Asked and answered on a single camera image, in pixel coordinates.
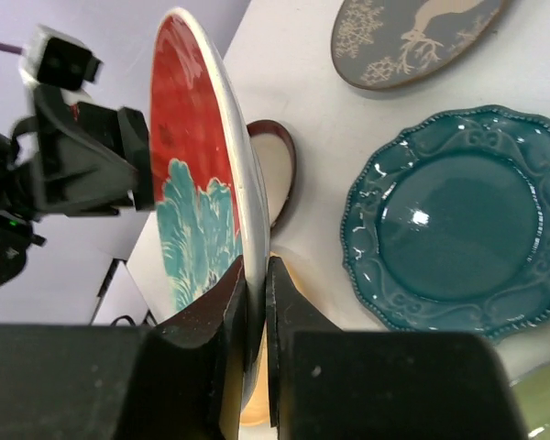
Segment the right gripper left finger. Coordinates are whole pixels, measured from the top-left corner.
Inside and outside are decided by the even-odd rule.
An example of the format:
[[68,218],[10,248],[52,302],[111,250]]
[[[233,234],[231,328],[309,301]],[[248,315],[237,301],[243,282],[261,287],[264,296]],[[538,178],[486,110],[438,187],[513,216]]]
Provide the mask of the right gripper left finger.
[[247,284],[241,257],[207,293],[158,327],[161,439],[236,439],[247,349]]

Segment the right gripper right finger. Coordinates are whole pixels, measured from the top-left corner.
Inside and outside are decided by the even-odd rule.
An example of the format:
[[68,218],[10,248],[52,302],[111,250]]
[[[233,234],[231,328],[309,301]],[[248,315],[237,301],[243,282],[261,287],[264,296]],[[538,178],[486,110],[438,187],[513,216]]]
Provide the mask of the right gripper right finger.
[[296,287],[282,258],[269,259],[266,324],[270,425],[279,439],[308,436],[307,425],[320,417],[310,406],[322,393],[325,338],[341,329]]

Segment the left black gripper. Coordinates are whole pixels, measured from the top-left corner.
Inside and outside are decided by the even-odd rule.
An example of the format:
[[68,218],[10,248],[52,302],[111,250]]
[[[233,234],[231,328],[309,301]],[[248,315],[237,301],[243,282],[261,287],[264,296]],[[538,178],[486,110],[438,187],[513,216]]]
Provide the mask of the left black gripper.
[[138,211],[154,209],[149,130],[140,111],[117,111],[123,159],[79,125],[60,88],[39,84],[30,101],[33,114],[16,122],[10,140],[19,150],[19,138],[36,136],[36,151],[27,161],[35,212],[116,215],[114,204],[130,191]]

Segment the red plate with teal flower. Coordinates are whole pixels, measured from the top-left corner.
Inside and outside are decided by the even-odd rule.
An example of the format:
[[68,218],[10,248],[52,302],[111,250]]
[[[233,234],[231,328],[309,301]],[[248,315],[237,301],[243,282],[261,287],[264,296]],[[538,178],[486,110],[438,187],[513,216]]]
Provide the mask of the red plate with teal flower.
[[236,259],[247,283],[247,360],[262,338],[270,247],[259,162],[225,65],[192,13],[159,24],[150,81],[149,150],[164,269],[183,309]]

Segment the grey plate with deer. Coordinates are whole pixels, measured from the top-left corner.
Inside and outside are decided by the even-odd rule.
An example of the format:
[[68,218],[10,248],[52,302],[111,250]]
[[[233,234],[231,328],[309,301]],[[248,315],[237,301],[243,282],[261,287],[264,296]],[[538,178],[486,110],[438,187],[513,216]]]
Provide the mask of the grey plate with deer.
[[332,63],[346,83],[361,90],[388,90],[419,81],[462,55],[508,4],[345,1],[332,30]]

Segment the round yellow plate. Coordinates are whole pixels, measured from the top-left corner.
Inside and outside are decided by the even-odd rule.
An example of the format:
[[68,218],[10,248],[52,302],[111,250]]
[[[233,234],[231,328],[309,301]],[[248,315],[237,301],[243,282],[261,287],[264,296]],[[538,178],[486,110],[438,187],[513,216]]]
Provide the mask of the round yellow plate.
[[[286,247],[275,246],[271,249],[272,257],[282,258],[287,271],[291,276],[295,287],[306,299],[312,294],[308,286],[308,279],[303,269],[306,269],[306,262],[295,252]],[[268,351],[267,351],[267,326],[263,326],[262,339],[259,351],[258,375],[254,390],[241,411],[239,418],[240,427],[254,427],[266,424],[270,421],[270,402],[268,387]]]

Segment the dark red rimmed plate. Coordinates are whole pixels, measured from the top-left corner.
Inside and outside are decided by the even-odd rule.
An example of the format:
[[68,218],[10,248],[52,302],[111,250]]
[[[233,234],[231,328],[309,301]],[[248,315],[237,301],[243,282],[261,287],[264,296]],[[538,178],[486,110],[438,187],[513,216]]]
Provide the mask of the dark red rimmed plate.
[[269,226],[274,231],[290,205],[297,176],[297,152],[288,129],[261,119],[247,125],[250,143],[261,168],[267,195]]

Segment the teal scalloped plate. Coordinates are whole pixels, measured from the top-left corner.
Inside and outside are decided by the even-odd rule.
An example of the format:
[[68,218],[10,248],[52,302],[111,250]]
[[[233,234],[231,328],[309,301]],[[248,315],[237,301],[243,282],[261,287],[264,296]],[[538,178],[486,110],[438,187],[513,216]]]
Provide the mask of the teal scalloped plate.
[[390,330],[500,340],[550,321],[550,119],[483,105],[403,129],[352,183],[340,242]]

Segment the square green panda dish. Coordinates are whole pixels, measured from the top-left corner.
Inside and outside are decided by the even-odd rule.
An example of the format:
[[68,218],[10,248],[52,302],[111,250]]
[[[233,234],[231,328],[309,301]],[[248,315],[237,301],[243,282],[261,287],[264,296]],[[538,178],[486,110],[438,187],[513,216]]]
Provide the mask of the square green panda dish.
[[528,439],[550,439],[550,361],[521,375],[511,389]]

